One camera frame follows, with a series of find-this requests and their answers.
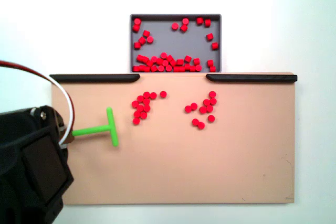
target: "white background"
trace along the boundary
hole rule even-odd
[[[223,71],[298,75],[295,203],[65,207],[55,223],[335,223],[336,0],[0,0],[0,59],[126,73],[132,13],[220,13]],[[0,112],[44,104],[50,84],[0,69]]]

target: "green t-shaped tool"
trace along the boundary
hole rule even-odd
[[[109,122],[109,125],[103,125],[103,126],[97,126],[97,127],[72,131],[72,135],[81,136],[81,135],[88,135],[88,134],[97,133],[97,132],[110,131],[111,138],[112,138],[112,144],[114,147],[117,147],[118,146],[118,136],[117,136],[116,127],[115,127],[116,125],[114,123],[112,108],[108,107],[106,109],[106,113],[107,113],[107,120]]]

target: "red disc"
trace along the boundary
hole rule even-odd
[[[165,59],[165,58],[167,58],[167,53],[165,53],[165,52],[162,52],[162,53],[160,54],[160,57],[161,57],[162,59]]]
[[[166,91],[161,91],[161,92],[160,92],[160,96],[161,96],[162,98],[165,98],[165,97],[167,96],[167,92],[166,92]]]
[[[198,121],[198,119],[195,118],[195,119],[192,120],[192,123],[193,123],[194,126],[198,126],[199,121]]]
[[[135,113],[134,113],[134,117],[139,118],[140,117],[140,111],[136,110]]]
[[[144,97],[143,97],[142,95],[140,95],[140,96],[138,96],[137,101],[138,101],[138,102],[142,102],[143,99],[144,99]]]
[[[166,67],[166,71],[167,71],[167,72],[170,72],[170,71],[172,71],[172,69],[173,69],[173,67],[172,67],[172,66],[170,66],[170,65],[168,65],[168,66]]]
[[[143,104],[148,105],[151,101],[148,98],[143,99]]]
[[[189,105],[187,105],[185,108],[184,108],[185,112],[187,113],[190,113],[191,112],[191,107]]]
[[[139,106],[137,107],[137,110],[138,110],[139,112],[143,111],[143,106],[142,106],[142,105],[139,105]]]
[[[182,24],[183,24],[183,25],[188,25],[188,24],[189,24],[189,19],[184,18],[184,19],[182,20]]]
[[[206,107],[202,106],[200,107],[200,113],[204,114],[206,112]]]
[[[203,104],[204,104],[204,106],[210,105],[210,100],[209,99],[204,99]]]
[[[216,98],[211,98],[210,99],[210,104],[211,105],[215,105],[217,103],[217,99]]]
[[[149,44],[153,43],[153,42],[154,42],[154,38],[153,38],[152,36],[148,36],[148,38],[147,38],[147,42],[148,42]]]
[[[158,66],[157,69],[159,70],[159,72],[163,72],[163,70],[164,70],[164,66],[160,65],[160,66]]]
[[[134,125],[138,125],[140,123],[140,119],[139,118],[134,118],[133,119],[133,124]]]
[[[136,25],[140,26],[140,24],[141,24],[141,19],[136,18],[136,19],[134,20],[134,23],[135,23]]]
[[[133,101],[132,102],[132,107],[136,108],[139,105],[138,101]]]
[[[197,103],[193,102],[190,107],[192,110],[197,110]]]
[[[149,98],[149,96],[150,96],[151,94],[150,94],[150,92],[144,92],[144,94],[143,94],[143,97],[145,97],[145,98]]]
[[[143,107],[143,110],[144,110],[145,112],[149,112],[149,111],[151,110],[151,107],[150,107],[149,105],[145,105],[145,106]]]
[[[204,124],[204,123],[202,123],[202,122],[199,122],[199,123],[198,123],[198,128],[199,128],[200,130],[204,129],[204,127],[205,127],[205,124]]]
[[[173,23],[172,24],[172,29],[177,30],[179,28],[178,26],[179,26],[178,23]]]
[[[150,98],[152,100],[156,99],[156,93],[155,92],[152,92],[151,95],[150,95]]]
[[[140,113],[140,117],[141,117],[141,119],[146,119],[146,118],[147,118],[147,113],[144,112],[144,111],[142,111],[142,112]]]
[[[216,92],[215,91],[210,91],[209,96],[211,98],[215,98],[216,97]]]
[[[207,107],[206,107],[206,111],[207,112],[212,112],[214,110],[214,107],[212,107],[212,105],[208,105]]]
[[[213,115],[208,116],[208,121],[211,123],[215,122],[215,117]]]

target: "black rubber edge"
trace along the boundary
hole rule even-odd
[[[131,74],[51,74],[61,83],[130,83],[139,80],[138,73]]]
[[[298,80],[295,74],[216,74],[206,75],[214,82],[259,82],[259,83],[294,83]]]

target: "tan surface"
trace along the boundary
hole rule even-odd
[[[142,74],[129,84],[63,84],[76,109],[74,129],[107,124],[114,111],[119,147],[109,133],[76,137],[69,145],[75,178],[67,205],[150,203],[268,203],[294,201],[295,85],[213,83],[204,74]],[[53,87],[53,106],[68,109]],[[132,124],[131,102],[144,91],[148,118]],[[184,113],[217,92],[213,115]],[[202,131],[191,120],[205,122]]]

